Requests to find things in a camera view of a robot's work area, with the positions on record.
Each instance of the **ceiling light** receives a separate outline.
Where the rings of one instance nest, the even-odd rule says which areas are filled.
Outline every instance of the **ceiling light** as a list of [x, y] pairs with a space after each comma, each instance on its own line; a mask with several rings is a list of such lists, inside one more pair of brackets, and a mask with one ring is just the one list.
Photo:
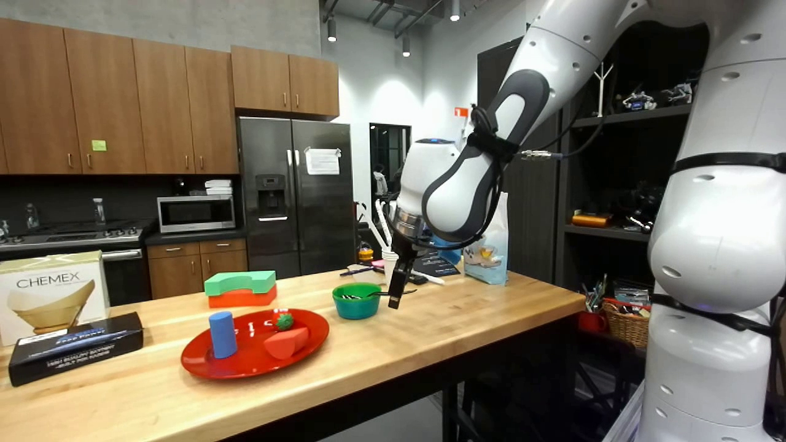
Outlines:
[[326, 21], [326, 43], [339, 43], [333, 18]]
[[460, 0], [452, 0], [450, 23], [460, 23], [460, 21], [462, 21], [462, 5]]
[[404, 60], [409, 56], [409, 38], [400, 40], [400, 56], [404, 56]]

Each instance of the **green block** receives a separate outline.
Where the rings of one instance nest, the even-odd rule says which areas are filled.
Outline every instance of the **green block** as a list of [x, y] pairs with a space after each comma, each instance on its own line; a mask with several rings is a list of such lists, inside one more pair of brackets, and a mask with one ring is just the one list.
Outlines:
[[204, 282], [209, 297], [219, 297], [231, 291], [267, 293], [275, 286], [275, 271], [252, 273], [215, 273]]

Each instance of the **black box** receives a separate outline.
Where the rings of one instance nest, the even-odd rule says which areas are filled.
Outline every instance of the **black box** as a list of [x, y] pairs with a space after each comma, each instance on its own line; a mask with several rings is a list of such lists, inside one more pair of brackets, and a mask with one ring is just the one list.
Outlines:
[[13, 385], [49, 378], [92, 362], [142, 350], [139, 316], [122, 315], [69, 329], [67, 334], [15, 346], [8, 377]]

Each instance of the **microwave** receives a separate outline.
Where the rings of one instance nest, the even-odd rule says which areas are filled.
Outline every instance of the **microwave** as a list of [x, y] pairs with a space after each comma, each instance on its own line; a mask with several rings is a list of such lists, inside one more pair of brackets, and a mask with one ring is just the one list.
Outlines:
[[158, 196], [159, 234], [236, 228], [231, 194]]

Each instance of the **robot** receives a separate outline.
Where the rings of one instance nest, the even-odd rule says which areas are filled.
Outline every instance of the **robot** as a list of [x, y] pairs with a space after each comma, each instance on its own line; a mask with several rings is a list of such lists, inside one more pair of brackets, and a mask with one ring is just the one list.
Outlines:
[[710, 52], [648, 244], [651, 273], [673, 305], [654, 308], [637, 439], [772, 439], [762, 420], [767, 308], [786, 282], [783, 0], [544, 0], [494, 106], [474, 108], [460, 154], [412, 146], [396, 201], [390, 308], [417, 228], [454, 245], [478, 238], [524, 140], [644, 21], [708, 24]]

